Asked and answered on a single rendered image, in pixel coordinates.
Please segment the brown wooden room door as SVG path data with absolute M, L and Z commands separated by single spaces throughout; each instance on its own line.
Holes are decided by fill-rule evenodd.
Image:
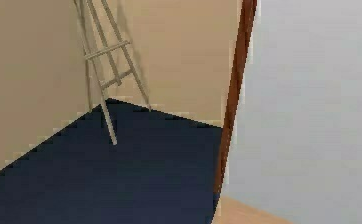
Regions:
M 258 0 L 242 0 L 237 30 L 236 45 L 233 54 L 232 70 L 226 101 L 225 117 L 221 133 L 221 142 L 217 158 L 213 193 L 219 194 L 223 186 L 225 168 L 231 144 L 235 117 L 238 108 L 241 85 L 252 36 L 254 18 Z

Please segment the beige wooden easel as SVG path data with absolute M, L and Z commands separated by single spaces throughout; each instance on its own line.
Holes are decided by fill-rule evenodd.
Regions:
M 93 0 L 72 0 L 72 1 L 75 6 L 77 24 L 78 24 L 78 28 L 80 30 L 80 36 L 81 36 L 83 52 L 84 52 L 83 60 L 85 62 L 85 68 L 89 69 L 89 65 L 92 65 L 92 68 L 94 70 L 94 75 L 96 77 L 96 86 L 97 86 L 97 89 L 99 91 L 100 98 L 101 98 L 100 105 L 101 105 L 101 109 L 102 109 L 102 112 L 104 114 L 104 118 L 105 118 L 105 121 L 107 124 L 109 136 L 110 136 L 112 144 L 116 145 L 117 136 L 116 136 L 114 126 L 112 124 L 112 120 L 110 117 L 110 113 L 109 113 L 109 110 L 108 110 L 108 107 L 106 104 L 107 98 L 105 97 L 104 91 L 106 89 L 108 89 L 111 85 L 114 85 L 114 84 L 116 84 L 117 86 L 120 86 L 122 84 L 123 78 L 125 78 L 129 75 L 133 75 L 134 79 L 136 81 L 136 84 L 140 90 L 141 96 L 142 96 L 145 104 L 147 105 L 148 110 L 151 110 L 149 95 L 147 94 L 147 92 L 144 89 L 144 85 L 139 78 L 139 75 L 138 75 L 137 69 L 133 63 L 132 57 L 131 57 L 130 53 L 128 52 L 127 45 L 130 44 L 130 41 L 124 40 L 122 38 L 122 35 L 118 28 L 117 22 L 115 21 L 113 15 L 112 15 L 112 11 L 107 3 L 107 0 L 100 0 L 100 1 L 101 1 L 103 9 L 106 13 L 106 16 L 110 22 L 110 25 L 111 25 L 113 32 L 117 39 L 117 43 L 114 45 L 108 45 L 108 42 L 107 42 L 106 36 L 104 34 L 104 31 L 103 31 L 101 22 L 99 20 L 96 8 L 94 6 Z M 96 50 L 96 51 L 91 50 L 90 42 L 87 37 L 84 5 L 88 6 L 90 15 L 95 23 L 96 30 L 99 34 L 99 37 L 100 37 L 102 45 L 103 45 L 103 47 L 101 49 Z M 115 60 L 113 59 L 113 56 L 112 56 L 112 52 L 117 49 L 121 49 L 123 51 L 123 54 L 128 63 L 128 66 L 129 66 L 129 69 L 122 73 L 118 72 L 117 63 L 115 62 Z M 109 64 L 112 69 L 112 73 L 114 75 L 114 78 L 107 82 L 102 82 L 100 80 L 98 72 L 97 72 L 97 66 L 95 63 L 95 60 L 103 55 L 107 56 Z

